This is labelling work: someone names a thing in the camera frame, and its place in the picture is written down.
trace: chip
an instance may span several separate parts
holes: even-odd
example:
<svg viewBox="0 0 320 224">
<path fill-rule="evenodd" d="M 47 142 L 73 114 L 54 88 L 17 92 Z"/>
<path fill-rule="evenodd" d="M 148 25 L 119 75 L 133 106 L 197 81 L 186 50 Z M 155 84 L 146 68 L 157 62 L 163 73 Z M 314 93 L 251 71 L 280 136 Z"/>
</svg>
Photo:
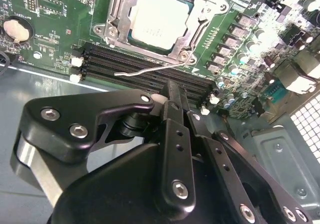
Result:
<svg viewBox="0 0 320 224">
<path fill-rule="evenodd" d="M 235 38 L 227 37 L 224 41 L 224 44 L 229 47 L 235 47 L 238 44 L 238 41 Z"/>
<path fill-rule="evenodd" d="M 246 83 L 254 83 L 256 80 L 255 79 L 253 79 L 253 78 L 250 78 Z"/>
<path fill-rule="evenodd" d="M 179 0 L 138 0 L 130 12 L 132 38 L 169 50 L 187 29 L 189 6 Z"/>
<path fill-rule="evenodd" d="M 245 27 L 250 27 L 252 25 L 254 25 L 256 23 L 255 20 L 253 20 L 252 18 L 249 18 L 247 16 L 244 16 L 242 14 L 239 15 L 239 20 L 238 20 L 238 24 L 241 24 Z"/>
<path fill-rule="evenodd" d="M 215 63 L 224 64 L 225 63 L 225 58 L 221 57 L 219 55 L 215 55 L 215 56 L 213 56 L 212 61 L 215 62 Z"/>
<path fill-rule="evenodd" d="M 251 58 L 251 59 L 249 59 L 249 61 L 247 62 L 247 64 L 249 64 L 249 65 L 254 65 L 255 62 L 256 62 L 256 61 Z"/>
<path fill-rule="evenodd" d="M 243 37 L 243 36 L 249 34 L 249 31 L 247 31 L 243 28 L 240 28 L 238 26 L 235 26 L 235 25 L 231 26 L 230 32 L 232 35 L 235 35 L 237 37 Z"/>
<path fill-rule="evenodd" d="M 219 52 L 219 54 L 222 54 L 224 56 L 228 56 L 231 53 L 231 49 L 226 48 L 226 47 L 220 47 L 218 52 Z"/>
</svg>

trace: electrolytic capacitor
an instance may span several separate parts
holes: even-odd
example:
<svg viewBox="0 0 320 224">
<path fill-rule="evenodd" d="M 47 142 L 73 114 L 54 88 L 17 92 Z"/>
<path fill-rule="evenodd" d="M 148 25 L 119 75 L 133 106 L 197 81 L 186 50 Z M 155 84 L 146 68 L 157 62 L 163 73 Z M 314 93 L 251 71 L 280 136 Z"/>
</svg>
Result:
<svg viewBox="0 0 320 224">
<path fill-rule="evenodd" d="M 249 57 L 243 52 L 239 53 L 236 57 L 239 59 L 241 64 L 245 64 L 249 61 Z"/>
<path fill-rule="evenodd" d="M 231 94 L 228 94 L 228 95 L 226 96 L 226 100 L 228 101 L 229 104 L 233 104 L 234 101 L 235 101 L 235 97 L 234 97 L 234 95 L 231 93 Z"/>
<path fill-rule="evenodd" d="M 223 104 L 223 107 L 224 107 L 224 108 L 229 108 L 229 107 L 230 107 L 230 104 L 229 104 L 228 101 L 226 101 L 226 100 L 224 100 L 224 101 L 222 102 L 222 104 Z"/>
<path fill-rule="evenodd" d="M 302 5 L 309 12 L 315 11 L 319 8 L 319 3 L 315 0 L 305 0 Z"/>
<path fill-rule="evenodd" d="M 268 40 L 268 34 L 263 30 L 263 29 L 257 29 L 256 31 L 255 31 L 255 36 L 256 36 L 256 38 L 260 41 L 260 42 L 264 42 L 264 41 L 266 41 L 266 40 Z"/>
<path fill-rule="evenodd" d="M 294 46 L 300 51 L 306 47 L 306 45 L 301 40 L 298 40 Z"/>
<path fill-rule="evenodd" d="M 252 40 L 246 43 L 246 47 L 251 53 L 256 53 L 260 50 L 260 45 Z"/>
<path fill-rule="evenodd" d="M 232 75 L 237 75 L 240 72 L 238 66 L 236 66 L 235 64 L 229 66 L 229 71 Z"/>
<path fill-rule="evenodd" d="M 223 88 L 225 86 L 225 82 L 224 82 L 224 79 L 222 77 L 217 78 L 215 80 L 215 83 L 219 88 Z"/>
<path fill-rule="evenodd" d="M 273 75 L 268 72 L 264 73 L 264 77 L 265 77 L 266 81 L 268 82 L 268 84 L 273 84 L 276 80 L 275 77 L 273 77 Z"/>
<path fill-rule="evenodd" d="M 268 66 L 268 69 L 274 68 L 276 65 L 272 58 L 270 58 L 269 56 L 266 56 L 263 60 Z"/>
<path fill-rule="evenodd" d="M 309 33 L 305 33 L 301 38 L 306 43 L 311 43 L 312 40 L 314 39 Z"/>
</svg>

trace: screw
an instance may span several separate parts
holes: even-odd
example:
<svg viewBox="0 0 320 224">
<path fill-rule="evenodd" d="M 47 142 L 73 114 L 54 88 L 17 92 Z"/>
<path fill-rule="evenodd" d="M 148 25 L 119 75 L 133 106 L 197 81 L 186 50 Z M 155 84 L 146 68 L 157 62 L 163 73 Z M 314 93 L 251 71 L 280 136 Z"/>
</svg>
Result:
<svg viewBox="0 0 320 224">
<path fill-rule="evenodd" d="M 283 150 L 282 145 L 279 144 L 279 143 L 277 143 L 277 144 L 275 145 L 275 151 L 278 152 L 278 153 L 280 153 L 280 152 L 282 152 L 282 150 Z"/>
<path fill-rule="evenodd" d="M 102 32 L 102 29 L 101 29 L 100 27 L 96 27 L 96 28 L 95 28 L 95 32 L 96 32 L 96 33 L 101 33 L 101 32 Z"/>
<path fill-rule="evenodd" d="M 229 137 L 227 136 L 227 134 L 225 133 L 220 133 L 220 135 L 223 137 L 223 139 L 228 140 Z"/>
<path fill-rule="evenodd" d="M 307 196 L 307 191 L 304 188 L 298 188 L 296 193 L 303 199 Z"/>
<path fill-rule="evenodd" d="M 188 189 L 187 187 L 181 182 L 174 182 L 172 185 L 172 189 L 174 194 L 180 199 L 187 199 L 188 197 Z"/>
<path fill-rule="evenodd" d="M 144 95 L 141 95 L 141 99 L 144 101 L 144 102 L 149 102 L 150 99 L 147 97 L 147 96 L 144 96 Z"/>
<path fill-rule="evenodd" d="M 69 129 L 70 134 L 76 138 L 85 138 L 88 135 L 88 130 L 80 124 L 74 124 Z"/>
<path fill-rule="evenodd" d="M 298 216 L 306 223 L 308 221 L 307 217 L 305 214 L 300 211 L 299 209 L 296 209 L 295 212 L 298 214 Z"/>
<path fill-rule="evenodd" d="M 224 11 L 227 8 L 227 6 L 225 4 L 220 6 L 220 11 Z"/>
<path fill-rule="evenodd" d="M 187 51 L 182 51 L 180 54 L 179 54 L 179 57 L 181 59 L 181 61 L 185 61 L 187 58 L 188 58 L 188 52 Z"/>
<path fill-rule="evenodd" d="M 294 214 L 287 208 L 287 207 L 283 207 L 283 210 L 286 214 L 286 217 L 289 218 L 289 220 L 295 222 L 297 219 L 294 216 Z"/>
<path fill-rule="evenodd" d="M 240 205 L 240 211 L 242 216 L 249 222 L 249 223 L 255 223 L 256 219 L 253 214 L 253 212 L 248 208 L 246 205 L 241 204 Z"/>
<path fill-rule="evenodd" d="M 41 117 L 48 121 L 55 121 L 59 119 L 60 113 L 53 108 L 45 108 L 41 111 Z"/>
<path fill-rule="evenodd" d="M 198 121 L 200 121 L 200 116 L 198 115 L 198 114 L 193 114 L 193 117 L 195 118 L 195 119 L 197 119 Z"/>
</svg>

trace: black ram slot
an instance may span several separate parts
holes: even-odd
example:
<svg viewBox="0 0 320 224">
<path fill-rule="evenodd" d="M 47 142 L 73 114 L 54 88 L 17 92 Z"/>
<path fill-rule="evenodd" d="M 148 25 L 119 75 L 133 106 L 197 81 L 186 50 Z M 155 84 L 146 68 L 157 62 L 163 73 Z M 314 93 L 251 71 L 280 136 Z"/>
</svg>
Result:
<svg viewBox="0 0 320 224">
<path fill-rule="evenodd" d="M 203 93 L 212 84 L 211 80 L 199 78 L 172 68 L 131 77 L 114 76 L 115 72 L 132 73 L 161 65 L 114 50 L 94 45 L 89 47 L 86 46 L 86 62 L 82 66 L 84 78 L 92 77 L 129 88 L 142 89 L 149 93 L 159 93 L 168 80 L 173 80 L 186 90 L 188 100 L 192 106 L 199 102 Z"/>
<path fill-rule="evenodd" d="M 141 69 L 146 69 L 146 68 L 153 68 L 153 67 L 160 67 L 160 64 L 148 62 L 143 59 L 138 59 L 132 56 L 128 56 L 113 50 L 108 50 L 108 49 L 102 49 L 100 47 L 92 49 L 91 51 L 91 57 L 103 57 L 106 60 L 114 60 L 115 63 L 123 63 L 126 65 L 126 67 L 132 67 L 133 72 L 139 71 Z M 183 84 L 189 83 L 190 85 L 198 88 L 203 88 L 203 85 L 210 85 L 211 81 L 206 80 L 203 78 L 199 78 L 196 76 L 192 76 L 192 80 L 186 80 L 186 75 L 189 77 L 189 74 L 185 74 L 182 71 L 178 71 L 175 69 L 163 69 L 163 70 L 158 70 L 154 71 L 152 73 L 149 73 L 148 75 L 153 75 L 153 74 L 158 74 L 161 75 L 163 78 L 166 79 L 172 79 L 175 78 L 177 80 L 180 80 Z"/>
<path fill-rule="evenodd" d="M 102 58 L 89 58 L 89 63 L 90 63 L 90 69 L 92 69 L 93 63 L 96 67 L 99 67 L 100 69 L 108 69 L 109 72 L 112 73 L 112 75 L 115 72 L 137 72 L 139 69 L 137 68 L 131 68 L 128 67 L 125 64 L 115 64 L 113 62 L 107 61 Z M 160 86 L 164 86 L 164 84 L 167 82 L 168 78 L 163 77 L 162 75 L 159 74 L 152 74 L 152 73 L 143 73 L 138 76 L 132 76 L 132 77 L 125 77 L 123 76 L 122 78 L 133 78 L 137 80 L 141 80 L 141 78 L 144 79 L 145 82 L 150 82 L 150 85 L 156 85 L 156 83 L 159 83 Z M 203 91 L 203 86 L 198 87 L 197 85 L 189 82 L 182 82 L 178 81 L 177 82 L 180 86 L 187 87 L 189 91 L 193 91 L 195 93 L 199 93 Z"/>
</svg>

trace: black metal bracket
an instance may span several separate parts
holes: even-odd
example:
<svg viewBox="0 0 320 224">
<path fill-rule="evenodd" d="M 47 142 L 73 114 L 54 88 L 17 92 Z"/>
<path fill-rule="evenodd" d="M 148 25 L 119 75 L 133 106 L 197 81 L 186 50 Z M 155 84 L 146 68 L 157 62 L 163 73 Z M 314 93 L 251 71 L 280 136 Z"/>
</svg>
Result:
<svg viewBox="0 0 320 224">
<path fill-rule="evenodd" d="M 183 89 L 169 81 L 160 94 L 160 103 L 126 90 L 25 105 L 11 166 L 45 192 L 52 224 L 312 221 L 231 135 L 212 136 Z M 90 152 L 135 136 L 142 145 L 87 173 Z"/>
</svg>

